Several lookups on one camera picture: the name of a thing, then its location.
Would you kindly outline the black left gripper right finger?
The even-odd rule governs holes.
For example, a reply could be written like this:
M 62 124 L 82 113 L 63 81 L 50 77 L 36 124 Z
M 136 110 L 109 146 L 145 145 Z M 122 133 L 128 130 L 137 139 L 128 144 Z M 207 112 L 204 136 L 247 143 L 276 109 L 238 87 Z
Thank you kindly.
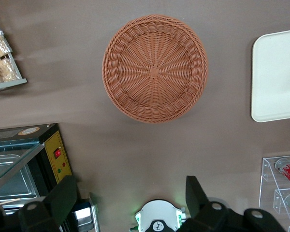
M 209 201 L 195 176 L 186 177 L 186 205 L 190 218 L 181 226 L 182 232 L 233 232 L 228 224 L 229 210 L 225 205 Z

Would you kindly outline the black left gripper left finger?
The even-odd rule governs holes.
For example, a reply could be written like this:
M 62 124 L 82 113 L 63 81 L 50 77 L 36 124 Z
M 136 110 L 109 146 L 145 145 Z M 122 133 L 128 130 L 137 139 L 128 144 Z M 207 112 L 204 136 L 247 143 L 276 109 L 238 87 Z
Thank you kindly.
M 25 204 L 18 212 L 23 232 L 58 232 L 77 201 L 77 183 L 65 176 L 42 201 Z

